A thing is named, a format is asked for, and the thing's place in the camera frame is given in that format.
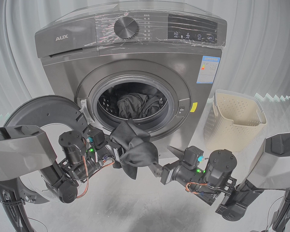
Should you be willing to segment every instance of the wall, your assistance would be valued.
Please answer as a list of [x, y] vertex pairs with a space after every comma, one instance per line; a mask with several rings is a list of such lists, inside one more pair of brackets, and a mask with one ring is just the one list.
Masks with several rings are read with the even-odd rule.
[[[4, 0], [0, 27], [0, 125], [2, 117], [30, 98], [53, 94], [34, 34], [98, 0]], [[210, 97], [227, 89], [262, 97], [290, 95], [290, 3], [288, 0], [186, 0], [228, 22], [226, 47]]]

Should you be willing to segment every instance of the qr code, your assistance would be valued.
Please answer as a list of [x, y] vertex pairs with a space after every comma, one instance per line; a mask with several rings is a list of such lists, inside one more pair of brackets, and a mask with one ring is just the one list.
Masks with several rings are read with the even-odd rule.
[[211, 63], [211, 65], [209, 66], [209, 70], [210, 71], [215, 71], [217, 69], [218, 62], [215, 63]]

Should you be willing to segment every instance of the front-load washing machine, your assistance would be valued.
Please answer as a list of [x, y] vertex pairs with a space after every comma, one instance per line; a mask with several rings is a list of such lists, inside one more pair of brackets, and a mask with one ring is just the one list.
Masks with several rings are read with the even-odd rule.
[[184, 150], [202, 115], [226, 28], [220, 17], [184, 3], [118, 2], [71, 12], [35, 34], [37, 55], [61, 97], [26, 103], [6, 125], [110, 134], [127, 120], [112, 95], [154, 95], [158, 111], [133, 120], [151, 134], [160, 158], [173, 157], [167, 146]]

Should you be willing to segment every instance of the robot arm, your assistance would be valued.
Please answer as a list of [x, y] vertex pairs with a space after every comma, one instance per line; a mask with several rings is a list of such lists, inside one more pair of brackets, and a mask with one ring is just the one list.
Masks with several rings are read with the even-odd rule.
[[[19, 194], [21, 188], [19, 176], [39, 170], [48, 189], [62, 202], [70, 203], [77, 197], [77, 180], [85, 182], [103, 167], [103, 161], [108, 158], [120, 160], [123, 148], [120, 144], [105, 139], [103, 131], [93, 129], [88, 133], [88, 142], [92, 146], [89, 150], [80, 135], [81, 133], [77, 131], [60, 135], [59, 144], [66, 158], [58, 164], [46, 133], [37, 126], [0, 128], [0, 164], [5, 164], [0, 165], [0, 200], [17, 232], [34, 232], [24, 210], [25, 201]], [[275, 165], [279, 164], [279, 159], [283, 158], [283, 162], [287, 162], [290, 158], [290, 133], [279, 136], [265, 139], [248, 176], [237, 188], [235, 188], [237, 180], [231, 177], [237, 160], [228, 150], [212, 152], [205, 170], [202, 170], [198, 168], [198, 164], [204, 159], [202, 150], [195, 146], [188, 147], [185, 151], [168, 147], [179, 160], [165, 166], [153, 162], [149, 168], [155, 177], [161, 178], [162, 184], [178, 181], [186, 191], [193, 193], [209, 205], [212, 205], [220, 193], [224, 193], [224, 200], [216, 212], [226, 220], [237, 221], [243, 217], [247, 207], [264, 189], [282, 189], [290, 186], [289, 179], [273, 182], [277, 174], [284, 179], [290, 174], [287, 168], [279, 173], [273, 172], [273, 168], [277, 168]], [[269, 165], [269, 160], [273, 161], [273, 159], [273, 165]], [[114, 167], [120, 168], [118, 162]], [[270, 224], [279, 232], [290, 218], [289, 205], [290, 194], [287, 191], [284, 202]]]

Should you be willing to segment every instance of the gray floor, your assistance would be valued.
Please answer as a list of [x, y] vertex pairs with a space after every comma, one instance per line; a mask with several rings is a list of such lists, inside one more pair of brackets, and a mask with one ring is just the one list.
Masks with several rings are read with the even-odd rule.
[[[240, 183], [248, 172], [249, 165], [265, 137], [290, 129], [290, 100], [269, 102], [262, 106], [268, 125], [242, 152], [235, 153], [238, 165], [232, 176]], [[208, 103], [191, 145], [204, 150], [204, 156], [211, 153], [203, 141], [205, 124], [211, 103]], [[174, 158], [162, 159], [162, 165], [172, 163]], [[26, 205], [29, 217], [42, 221], [48, 231], [121, 231], [121, 232], [249, 232], [264, 230], [270, 205], [282, 191], [265, 191], [248, 208], [246, 215], [238, 222], [228, 222], [215, 213], [223, 196], [220, 195], [212, 206], [196, 196], [187, 193], [177, 182], [163, 186], [147, 167], [139, 168], [137, 180], [131, 180], [121, 170], [105, 168], [90, 180], [88, 193], [71, 204], [50, 202], [42, 205]], [[270, 217], [279, 207], [277, 201], [270, 211]], [[13, 231], [0, 208], [1, 230]], [[46, 231], [38, 222], [33, 222], [37, 232]]]

